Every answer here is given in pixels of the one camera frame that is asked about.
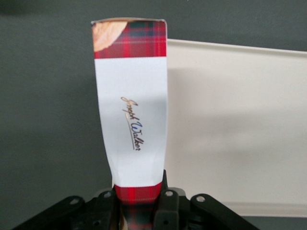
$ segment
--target white label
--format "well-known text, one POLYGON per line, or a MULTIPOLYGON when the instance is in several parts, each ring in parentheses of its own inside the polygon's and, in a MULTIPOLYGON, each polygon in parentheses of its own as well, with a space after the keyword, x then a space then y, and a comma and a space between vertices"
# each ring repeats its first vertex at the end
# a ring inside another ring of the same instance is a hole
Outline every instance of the white label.
POLYGON ((113 182, 162 181, 167 118, 166 57, 95 59, 99 112, 113 182))

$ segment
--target plaid pattern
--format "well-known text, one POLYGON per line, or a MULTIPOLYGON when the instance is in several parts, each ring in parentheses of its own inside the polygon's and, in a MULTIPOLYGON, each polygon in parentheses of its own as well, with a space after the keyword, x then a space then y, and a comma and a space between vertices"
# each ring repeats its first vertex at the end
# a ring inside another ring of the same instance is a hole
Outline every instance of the plaid pattern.
POLYGON ((123 205, 123 215, 127 221, 128 230, 152 230, 154 203, 142 205, 123 205))
POLYGON ((123 204, 137 205, 153 203, 161 191, 162 182, 149 187, 119 187, 115 185, 117 197, 123 204))
POLYGON ((166 57, 166 24, 163 21, 129 22, 108 48, 94 53, 95 58, 166 57))

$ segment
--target screw hole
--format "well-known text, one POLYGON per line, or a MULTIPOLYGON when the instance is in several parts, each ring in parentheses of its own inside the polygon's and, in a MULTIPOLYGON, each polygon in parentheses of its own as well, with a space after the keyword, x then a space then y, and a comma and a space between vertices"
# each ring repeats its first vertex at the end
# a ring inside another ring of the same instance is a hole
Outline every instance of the screw hole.
POLYGON ((95 220, 95 221, 93 222, 93 226, 94 226, 94 227, 98 227, 100 224, 101 224, 101 220, 95 220))
POLYGON ((110 193, 110 192, 106 192, 106 193, 104 194, 104 198, 109 198, 109 197, 111 197, 111 193, 110 193))
POLYGON ((79 199, 74 198, 69 204, 70 204, 70 205, 75 205, 75 204, 77 204, 78 202, 79 202, 79 199))
POLYGON ((198 196, 198 197, 196 197, 196 200, 198 201, 198 202, 205 202, 206 201, 206 199, 203 197, 203 196, 198 196))
POLYGON ((165 192, 165 195, 166 195, 166 196, 172 196, 173 194, 174 194, 174 193, 173 193, 172 191, 166 191, 166 192, 165 192))

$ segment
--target gray wall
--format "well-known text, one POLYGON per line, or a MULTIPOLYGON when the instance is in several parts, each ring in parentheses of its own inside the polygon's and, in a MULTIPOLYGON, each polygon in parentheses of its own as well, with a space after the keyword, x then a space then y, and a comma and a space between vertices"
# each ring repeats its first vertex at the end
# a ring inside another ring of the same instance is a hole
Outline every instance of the gray wall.
POLYGON ((0 0, 0 229, 111 185, 90 21, 164 18, 168 37, 307 51, 307 1, 0 0))

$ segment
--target red tartan pattern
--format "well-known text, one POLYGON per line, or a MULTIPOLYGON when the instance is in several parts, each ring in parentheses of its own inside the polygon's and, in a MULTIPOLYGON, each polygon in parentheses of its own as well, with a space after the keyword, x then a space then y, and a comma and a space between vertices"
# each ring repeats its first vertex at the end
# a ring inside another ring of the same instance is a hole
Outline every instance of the red tartan pattern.
POLYGON ((166 57, 166 24, 163 21, 129 22, 108 48, 94 53, 95 58, 166 57))
POLYGON ((162 182, 149 187, 119 187, 115 185, 118 198, 123 204, 144 204, 153 203, 159 196, 162 182))

